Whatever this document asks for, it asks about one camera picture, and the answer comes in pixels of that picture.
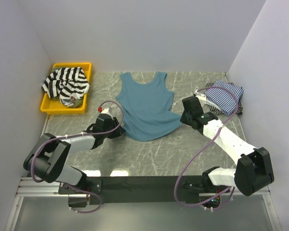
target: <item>yellow tray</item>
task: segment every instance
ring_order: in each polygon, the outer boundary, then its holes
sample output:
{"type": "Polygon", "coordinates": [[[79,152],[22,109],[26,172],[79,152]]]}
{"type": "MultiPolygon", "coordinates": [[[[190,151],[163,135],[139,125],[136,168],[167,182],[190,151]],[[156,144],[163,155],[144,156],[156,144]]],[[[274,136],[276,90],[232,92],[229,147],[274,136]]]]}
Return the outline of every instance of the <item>yellow tray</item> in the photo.
{"type": "MultiPolygon", "coordinates": [[[[92,64],[91,63],[61,63],[61,64],[55,64],[53,65],[53,68],[55,67],[78,67],[80,66],[84,73],[86,78],[88,79],[88,82],[90,82],[90,77],[92,75],[92,64]]],[[[47,114],[82,114],[85,113],[87,107],[87,94],[83,97],[83,103],[81,106],[77,108],[70,108],[63,106],[59,101],[57,100],[51,100],[47,93],[44,94],[42,104],[40,106],[40,110],[42,112],[46,112],[47,114]]]]}

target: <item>gray marble surface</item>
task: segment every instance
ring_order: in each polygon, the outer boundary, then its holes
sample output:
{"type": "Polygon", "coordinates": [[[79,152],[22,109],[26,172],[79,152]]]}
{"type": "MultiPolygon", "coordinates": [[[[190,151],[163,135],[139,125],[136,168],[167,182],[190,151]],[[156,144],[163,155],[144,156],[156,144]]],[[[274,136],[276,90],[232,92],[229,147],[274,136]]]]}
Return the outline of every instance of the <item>gray marble surface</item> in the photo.
{"type": "MultiPolygon", "coordinates": [[[[91,80],[88,93],[87,111],[80,115],[52,115],[48,120],[45,132],[54,135],[80,133],[88,125],[94,123],[97,108],[105,100],[116,100],[121,91],[121,72],[97,72],[91,80]]],[[[133,79],[138,83],[147,83],[153,79],[154,72],[132,72],[133,79]]],[[[181,114],[182,99],[191,96],[207,82],[218,79],[226,80],[224,72],[168,72],[166,87],[174,91],[172,111],[181,114]]],[[[118,109],[114,115],[120,120],[118,109]]],[[[243,130],[237,116],[233,117],[227,127],[239,137],[244,138],[243,130]]],[[[200,150],[208,138],[200,135],[191,127],[182,124],[175,131],[162,138],[147,142],[122,137],[105,140],[104,144],[94,150],[70,153],[66,164],[89,175],[98,176],[175,176],[178,175],[188,160],[200,150]]],[[[185,175],[200,175],[203,171],[214,167],[235,167],[234,162],[216,144],[211,145],[200,154],[189,166],[185,175]]]]}

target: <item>white wall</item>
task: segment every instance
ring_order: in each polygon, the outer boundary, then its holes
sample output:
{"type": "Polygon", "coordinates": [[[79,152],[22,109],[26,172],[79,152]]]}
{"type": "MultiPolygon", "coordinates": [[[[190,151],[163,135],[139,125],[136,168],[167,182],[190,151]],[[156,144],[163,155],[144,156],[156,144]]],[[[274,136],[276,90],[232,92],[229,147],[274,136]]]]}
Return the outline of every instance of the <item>white wall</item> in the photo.
{"type": "Polygon", "coordinates": [[[22,164],[39,138],[41,84],[50,60],[15,0],[0,0],[0,231],[15,197],[22,164]]]}
{"type": "Polygon", "coordinates": [[[18,0],[52,62],[228,71],[265,0],[18,0]]]}
{"type": "Polygon", "coordinates": [[[289,0],[266,1],[229,79],[245,90],[241,122],[248,141],[271,153],[275,182],[270,189],[289,231],[289,0]]]}

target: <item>teal tank top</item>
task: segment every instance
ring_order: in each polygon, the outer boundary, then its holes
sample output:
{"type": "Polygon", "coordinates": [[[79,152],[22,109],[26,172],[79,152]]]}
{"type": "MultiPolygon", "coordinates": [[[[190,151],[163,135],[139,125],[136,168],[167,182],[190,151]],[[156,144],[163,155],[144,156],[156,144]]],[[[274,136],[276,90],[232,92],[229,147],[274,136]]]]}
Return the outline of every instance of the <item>teal tank top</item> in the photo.
{"type": "Polygon", "coordinates": [[[173,95],[165,86],[167,73],[156,72],[146,84],[133,80],[130,72],[120,75],[122,90],[116,97],[122,105],[126,135],[136,141],[151,141],[181,125],[181,116],[170,111],[173,95]]]}

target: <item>clothing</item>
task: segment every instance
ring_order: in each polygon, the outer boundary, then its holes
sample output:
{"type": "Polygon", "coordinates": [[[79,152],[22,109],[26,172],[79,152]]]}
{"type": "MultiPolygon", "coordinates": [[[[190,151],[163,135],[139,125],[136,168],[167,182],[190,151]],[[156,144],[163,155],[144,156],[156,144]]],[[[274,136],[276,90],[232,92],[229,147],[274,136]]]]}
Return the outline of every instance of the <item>clothing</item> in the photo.
{"type": "MultiPolygon", "coordinates": [[[[207,83],[206,84],[206,88],[212,87],[213,85],[214,85],[214,83],[207,83]]],[[[209,105],[209,108],[210,108],[210,111],[213,112],[217,116],[223,114],[223,112],[221,110],[217,109],[214,106],[210,106],[209,105]]],[[[243,106],[242,106],[241,102],[239,101],[239,109],[237,111],[237,114],[239,115],[239,114],[242,114],[242,113],[243,113],[243,106]]]]}
{"type": "MultiPolygon", "coordinates": [[[[231,93],[234,94],[235,98],[238,101],[244,92],[242,87],[237,87],[230,83],[225,83],[220,79],[213,86],[226,88],[227,90],[229,90],[231,93]]],[[[235,100],[228,92],[224,91],[223,89],[211,88],[205,92],[205,95],[208,100],[219,106],[223,114],[225,114],[226,116],[231,115],[233,111],[236,109],[235,100]]]]}
{"type": "MultiPolygon", "coordinates": [[[[54,68],[51,70],[51,73],[52,73],[52,72],[55,72],[56,70],[60,70],[62,67],[64,67],[64,66],[54,67],[54,68]]],[[[52,98],[52,100],[59,101],[59,96],[52,98]]],[[[81,98],[81,99],[79,99],[79,100],[76,100],[76,101],[74,102],[74,104],[71,104],[69,107],[71,107],[71,108],[76,108],[76,107],[81,106],[82,103],[83,103],[83,98],[81,98]]]]}
{"type": "Polygon", "coordinates": [[[81,67],[62,67],[46,78],[42,88],[49,98],[59,97],[60,103],[64,106],[75,107],[88,92],[89,86],[81,67]]]}
{"type": "Polygon", "coordinates": [[[125,133],[131,139],[154,140],[181,125],[181,116],[170,111],[174,93],[165,86],[166,76],[156,72],[151,82],[139,84],[130,72],[120,75],[122,90],[117,100],[123,107],[125,133]]]}

